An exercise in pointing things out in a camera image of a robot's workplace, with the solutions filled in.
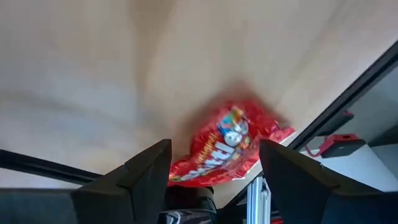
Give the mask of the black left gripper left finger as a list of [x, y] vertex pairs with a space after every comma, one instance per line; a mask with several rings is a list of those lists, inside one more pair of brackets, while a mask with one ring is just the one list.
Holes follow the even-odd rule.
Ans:
[[169, 181], [172, 142], [163, 139], [73, 191], [78, 223], [156, 223]]

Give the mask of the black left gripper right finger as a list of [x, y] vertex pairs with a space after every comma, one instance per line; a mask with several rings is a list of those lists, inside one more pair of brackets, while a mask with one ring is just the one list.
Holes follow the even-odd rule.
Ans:
[[259, 151], [284, 223], [369, 223], [369, 187], [271, 140]]

